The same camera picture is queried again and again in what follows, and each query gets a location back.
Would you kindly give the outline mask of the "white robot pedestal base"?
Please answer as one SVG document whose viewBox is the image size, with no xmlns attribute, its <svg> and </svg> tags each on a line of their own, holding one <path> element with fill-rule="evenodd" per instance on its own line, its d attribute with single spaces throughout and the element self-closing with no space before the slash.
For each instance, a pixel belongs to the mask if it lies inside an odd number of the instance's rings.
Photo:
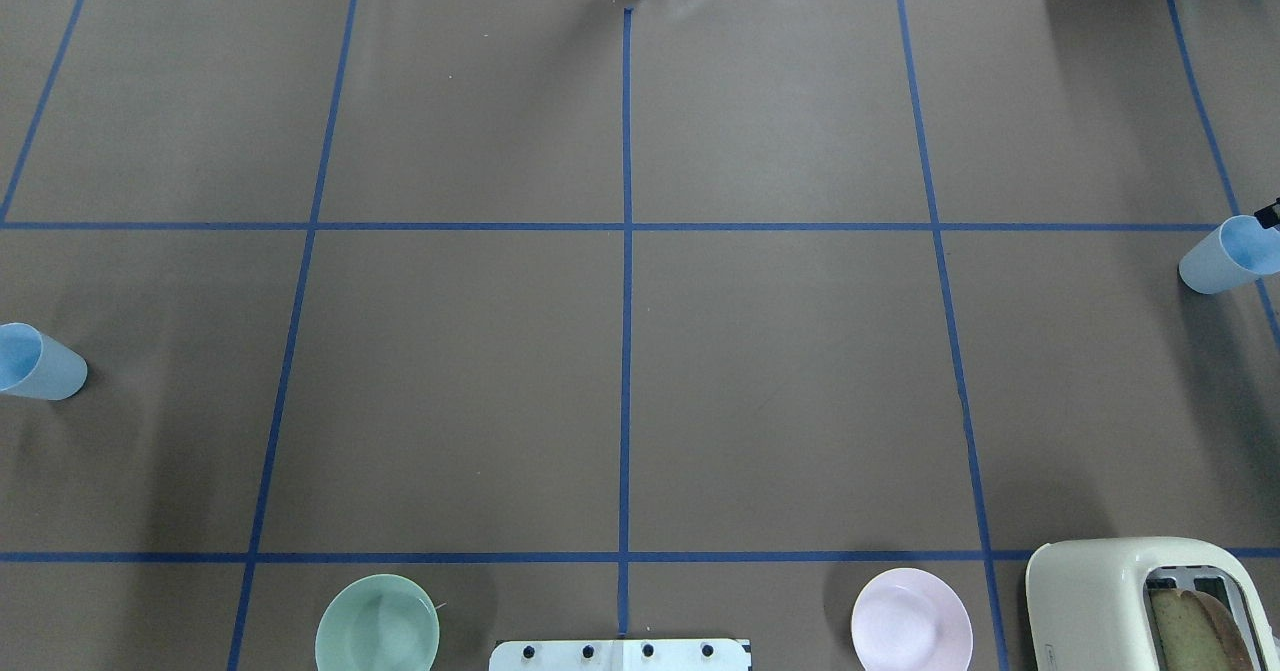
<svg viewBox="0 0 1280 671">
<path fill-rule="evenodd" d="M 751 670 L 750 642 L 731 638 L 512 640 L 489 670 Z"/>
</svg>

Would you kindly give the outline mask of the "cream white toaster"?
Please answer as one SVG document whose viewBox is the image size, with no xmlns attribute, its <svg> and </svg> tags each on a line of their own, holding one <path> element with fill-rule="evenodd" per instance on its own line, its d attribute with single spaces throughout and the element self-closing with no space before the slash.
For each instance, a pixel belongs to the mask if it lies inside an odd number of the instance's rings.
<svg viewBox="0 0 1280 671">
<path fill-rule="evenodd" d="M 1025 569 L 1027 616 L 1039 670 L 1162 670 L 1148 592 L 1208 593 L 1251 645 L 1252 670 L 1277 668 L 1277 630 L 1242 562 L 1180 537 L 1044 544 Z"/>
</svg>

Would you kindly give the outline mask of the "green plastic bowl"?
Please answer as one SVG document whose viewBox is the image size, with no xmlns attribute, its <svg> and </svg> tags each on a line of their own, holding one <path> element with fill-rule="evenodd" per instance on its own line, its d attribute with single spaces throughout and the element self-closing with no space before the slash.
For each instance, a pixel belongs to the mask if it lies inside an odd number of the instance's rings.
<svg viewBox="0 0 1280 671">
<path fill-rule="evenodd" d="M 319 670 L 430 670 L 440 645 L 439 612 L 415 581 L 375 574 L 351 583 L 316 629 Z"/>
</svg>

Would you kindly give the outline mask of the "pink plastic bowl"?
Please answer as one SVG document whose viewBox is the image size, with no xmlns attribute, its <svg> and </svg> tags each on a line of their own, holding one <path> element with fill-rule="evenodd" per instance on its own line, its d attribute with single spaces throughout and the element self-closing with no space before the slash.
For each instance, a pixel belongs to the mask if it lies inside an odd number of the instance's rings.
<svg viewBox="0 0 1280 671">
<path fill-rule="evenodd" d="M 859 592 L 850 613 L 864 670 L 969 670 L 970 615 L 959 594 L 922 569 L 891 569 Z"/>
</svg>

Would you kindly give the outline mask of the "light blue cup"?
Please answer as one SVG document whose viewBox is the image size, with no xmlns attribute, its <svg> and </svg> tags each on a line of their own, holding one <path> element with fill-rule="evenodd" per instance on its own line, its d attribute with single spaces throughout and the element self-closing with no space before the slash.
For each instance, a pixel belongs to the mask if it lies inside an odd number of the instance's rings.
<svg viewBox="0 0 1280 671">
<path fill-rule="evenodd" d="M 1 393 L 60 401 L 78 393 L 88 365 L 77 352 L 24 323 L 1 325 Z"/>
<path fill-rule="evenodd" d="M 1279 232 L 1252 215 L 1230 216 L 1189 250 L 1178 265 L 1192 291 L 1212 296 L 1279 271 Z"/>
</svg>

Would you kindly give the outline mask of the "toast slice in toaster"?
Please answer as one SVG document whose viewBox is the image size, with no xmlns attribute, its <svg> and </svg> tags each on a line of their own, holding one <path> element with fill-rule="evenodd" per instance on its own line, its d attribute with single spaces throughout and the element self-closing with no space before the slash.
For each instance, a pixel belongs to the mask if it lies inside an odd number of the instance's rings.
<svg viewBox="0 0 1280 671">
<path fill-rule="evenodd" d="M 1148 592 L 1162 670 L 1252 670 L 1251 645 L 1225 604 L 1181 588 Z"/>
</svg>

